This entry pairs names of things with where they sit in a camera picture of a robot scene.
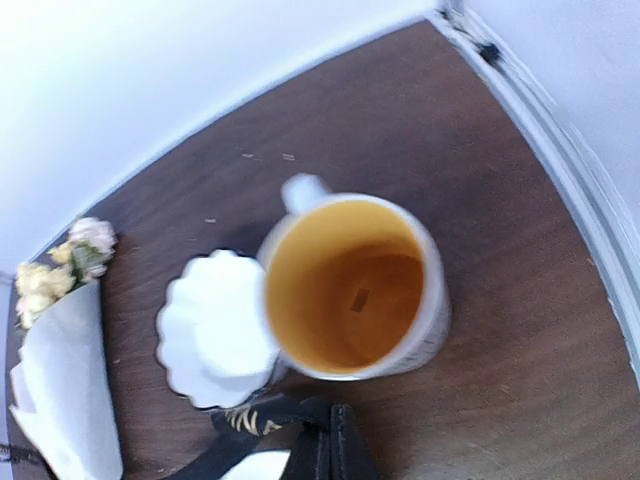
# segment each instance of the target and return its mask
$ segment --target white mug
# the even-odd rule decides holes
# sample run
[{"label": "white mug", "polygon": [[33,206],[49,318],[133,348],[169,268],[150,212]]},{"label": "white mug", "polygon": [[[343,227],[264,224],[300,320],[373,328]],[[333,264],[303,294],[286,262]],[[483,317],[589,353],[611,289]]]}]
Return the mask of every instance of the white mug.
[{"label": "white mug", "polygon": [[414,370],[440,349],[450,308],[427,229],[387,200],[331,193],[300,174],[282,187],[289,215],[258,253],[263,303],[283,357],[325,380]]}]

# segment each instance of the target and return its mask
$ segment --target brown tabletop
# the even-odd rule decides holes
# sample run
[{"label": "brown tabletop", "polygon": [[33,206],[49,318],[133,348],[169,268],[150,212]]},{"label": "brown tabletop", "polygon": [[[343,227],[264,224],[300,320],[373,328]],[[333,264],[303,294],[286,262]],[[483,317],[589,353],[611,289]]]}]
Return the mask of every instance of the brown tabletop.
[{"label": "brown tabletop", "polygon": [[[216,248],[254,254],[298,172],[422,220],[454,313],[418,371],[339,384],[291,374],[284,390],[351,403],[388,479],[638,478],[638,390],[589,253],[519,132],[425,23],[250,102],[91,211],[121,238],[103,302],[126,479],[160,478],[213,436],[155,359],[167,283]],[[11,334],[9,367],[18,343]]]}]

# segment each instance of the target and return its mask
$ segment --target mug handle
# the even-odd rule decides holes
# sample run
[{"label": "mug handle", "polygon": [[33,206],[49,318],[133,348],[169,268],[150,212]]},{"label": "mug handle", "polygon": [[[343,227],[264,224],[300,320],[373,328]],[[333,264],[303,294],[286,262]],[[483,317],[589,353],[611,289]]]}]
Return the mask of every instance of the mug handle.
[{"label": "mug handle", "polygon": [[292,215],[308,212],[330,193],[320,177],[307,173],[294,175],[280,189],[284,206]]}]

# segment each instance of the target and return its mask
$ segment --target black bag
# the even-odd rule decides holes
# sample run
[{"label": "black bag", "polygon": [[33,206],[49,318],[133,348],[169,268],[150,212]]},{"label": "black bag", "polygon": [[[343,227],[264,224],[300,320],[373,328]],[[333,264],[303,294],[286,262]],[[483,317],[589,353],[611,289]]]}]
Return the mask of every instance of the black bag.
[{"label": "black bag", "polygon": [[253,452],[261,437],[292,423],[302,423],[304,429],[291,450],[282,480],[380,478],[348,405],[319,398],[298,403],[279,395],[216,410],[211,420],[219,433],[212,445],[165,480],[219,480]]}]

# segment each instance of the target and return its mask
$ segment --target white paper wrapping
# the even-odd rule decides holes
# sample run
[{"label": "white paper wrapping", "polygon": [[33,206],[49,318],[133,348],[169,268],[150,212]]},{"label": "white paper wrapping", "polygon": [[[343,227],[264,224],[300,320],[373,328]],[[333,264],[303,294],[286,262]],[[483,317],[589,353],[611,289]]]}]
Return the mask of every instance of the white paper wrapping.
[{"label": "white paper wrapping", "polygon": [[26,334],[20,358],[11,370],[10,410],[60,480],[120,480],[99,283],[48,308]]}]

